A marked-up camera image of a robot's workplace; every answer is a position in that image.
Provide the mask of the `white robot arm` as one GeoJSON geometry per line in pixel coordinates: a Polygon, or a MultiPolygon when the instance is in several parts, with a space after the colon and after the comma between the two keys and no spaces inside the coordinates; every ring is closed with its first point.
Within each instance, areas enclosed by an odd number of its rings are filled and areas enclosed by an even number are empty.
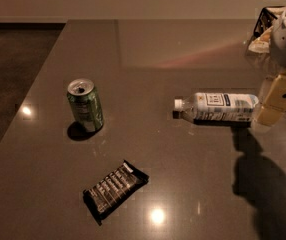
{"type": "Polygon", "coordinates": [[[280,73],[267,77],[261,88],[254,122],[264,127],[271,127],[286,113],[286,8],[272,24],[270,58],[280,73]]]}

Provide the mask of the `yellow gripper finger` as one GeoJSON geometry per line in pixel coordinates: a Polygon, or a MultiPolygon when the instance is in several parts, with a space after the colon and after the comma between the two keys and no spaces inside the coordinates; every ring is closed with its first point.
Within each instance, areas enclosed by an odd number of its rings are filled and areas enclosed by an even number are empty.
{"type": "Polygon", "coordinates": [[[286,113],[286,71],[274,77],[269,93],[260,100],[254,122],[271,127],[286,113]]]}

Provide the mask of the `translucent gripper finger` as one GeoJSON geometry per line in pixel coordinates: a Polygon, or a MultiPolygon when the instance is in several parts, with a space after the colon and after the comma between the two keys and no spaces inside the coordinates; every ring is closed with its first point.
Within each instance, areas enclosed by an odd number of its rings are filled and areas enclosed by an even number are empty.
{"type": "Polygon", "coordinates": [[[260,100],[264,100],[267,94],[269,93],[269,90],[271,88],[271,85],[273,83],[274,77],[273,76],[266,76],[264,80],[262,81],[260,91],[258,94],[258,98],[260,100]]]}

